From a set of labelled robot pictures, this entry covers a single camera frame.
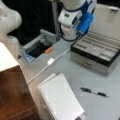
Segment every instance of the wire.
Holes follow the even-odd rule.
[[[40,74],[42,74],[48,67],[49,67],[49,65],[47,65],[46,67],[44,67],[43,70],[41,70],[34,78],[32,78],[31,80],[29,80],[27,82],[27,84],[30,84],[34,79],[36,79]]]
[[[31,80],[29,80],[27,82],[27,84],[30,84],[33,80],[35,80],[40,74],[42,74],[48,67],[50,67],[54,62],[56,62],[59,58],[61,58],[63,55],[65,55],[67,52],[70,51],[70,48],[67,49],[64,53],[62,53],[61,55],[59,55],[57,58],[53,59],[51,58],[50,60],[48,60],[47,62],[47,66],[43,68],[43,70],[41,70],[35,77],[33,77]]]

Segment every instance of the gray container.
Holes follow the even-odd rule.
[[[105,75],[110,73],[120,59],[120,10],[98,4],[88,33],[71,51],[76,62]]]

